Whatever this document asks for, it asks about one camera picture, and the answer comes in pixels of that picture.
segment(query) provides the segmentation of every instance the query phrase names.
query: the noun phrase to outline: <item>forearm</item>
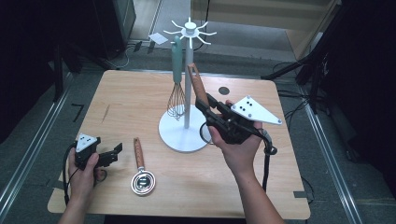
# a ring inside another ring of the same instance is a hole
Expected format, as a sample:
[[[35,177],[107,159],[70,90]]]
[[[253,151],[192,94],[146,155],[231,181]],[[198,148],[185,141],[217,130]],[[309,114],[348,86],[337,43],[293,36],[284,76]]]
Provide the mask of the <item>forearm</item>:
[[[86,208],[84,207],[84,204],[70,201],[58,224],[83,224],[85,213]]]
[[[253,172],[235,175],[248,224],[284,223]]]

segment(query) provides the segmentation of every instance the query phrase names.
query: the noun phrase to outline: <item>white plastic triangle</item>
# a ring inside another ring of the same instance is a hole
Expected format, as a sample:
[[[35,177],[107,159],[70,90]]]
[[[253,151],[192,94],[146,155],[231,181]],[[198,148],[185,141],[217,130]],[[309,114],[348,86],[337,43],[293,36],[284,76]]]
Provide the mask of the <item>white plastic triangle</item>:
[[[78,137],[76,152],[80,152],[97,141],[97,138],[81,133]]]
[[[257,103],[251,96],[246,96],[231,107],[231,110],[245,119],[280,125],[282,120],[277,118],[265,107]]]

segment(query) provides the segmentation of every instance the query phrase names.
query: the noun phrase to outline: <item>wooden table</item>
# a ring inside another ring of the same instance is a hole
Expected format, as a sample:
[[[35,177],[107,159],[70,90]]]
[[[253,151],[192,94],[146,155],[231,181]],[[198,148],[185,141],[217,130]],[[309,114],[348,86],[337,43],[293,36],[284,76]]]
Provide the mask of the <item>wooden table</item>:
[[[212,76],[202,76],[202,80],[206,91],[218,101],[237,102],[249,94],[284,121],[274,82]],[[238,188],[219,148],[206,146],[193,153],[179,153],[159,136],[158,124],[173,85],[171,74],[104,73],[79,133],[100,136],[99,152],[112,150],[118,143],[123,143],[123,151],[119,160],[106,168],[106,181],[95,187],[89,213],[244,217]],[[229,88],[230,93],[221,95],[220,87]],[[294,196],[295,192],[304,191],[304,187],[287,126],[284,122],[280,126],[264,124],[264,128],[278,148],[278,153],[271,158],[267,193],[283,218],[308,219],[310,210],[306,198]],[[131,180],[137,173],[134,137],[140,138],[146,169],[156,177],[156,187],[147,197],[139,197],[131,190]],[[263,143],[254,161],[260,182],[264,164],[262,150]],[[54,189],[48,209],[52,213],[64,211],[61,189]]]

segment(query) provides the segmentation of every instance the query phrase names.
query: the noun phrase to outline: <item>finger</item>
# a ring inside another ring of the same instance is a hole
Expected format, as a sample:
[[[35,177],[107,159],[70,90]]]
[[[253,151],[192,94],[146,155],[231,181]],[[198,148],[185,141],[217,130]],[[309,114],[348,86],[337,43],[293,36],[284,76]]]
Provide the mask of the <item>finger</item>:
[[[93,169],[95,168],[96,163],[99,161],[99,154],[96,152],[93,153],[87,161],[87,165],[85,166],[84,173],[92,175]]]
[[[221,117],[221,118],[223,117],[223,115],[222,115],[222,114],[216,114],[216,115],[217,115],[217,116],[219,116],[219,117]]]
[[[98,182],[102,182],[107,178],[107,171],[106,170],[99,170],[95,169],[95,179]]]
[[[233,105],[233,102],[232,102],[231,100],[226,100],[226,101],[225,101],[225,104],[226,104],[226,105],[229,105],[229,104],[232,104],[232,105]]]
[[[256,122],[253,123],[253,126],[254,126],[256,129],[262,129],[262,122],[256,121]]]
[[[69,169],[76,167],[76,149],[72,147],[69,153]]]
[[[209,129],[210,135],[212,136],[212,142],[217,147],[220,147],[223,144],[225,144],[224,140],[221,138],[221,135],[220,135],[219,131],[215,127],[209,126],[207,128]]]

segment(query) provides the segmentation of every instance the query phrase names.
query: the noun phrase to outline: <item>whisk handle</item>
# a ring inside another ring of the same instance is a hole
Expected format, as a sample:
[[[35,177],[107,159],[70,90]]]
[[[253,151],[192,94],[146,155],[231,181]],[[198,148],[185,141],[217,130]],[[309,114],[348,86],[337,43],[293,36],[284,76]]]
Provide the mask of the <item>whisk handle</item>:
[[[180,38],[175,35],[174,42],[172,42],[172,70],[173,80],[175,83],[181,82],[181,68],[182,68],[182,48]]]

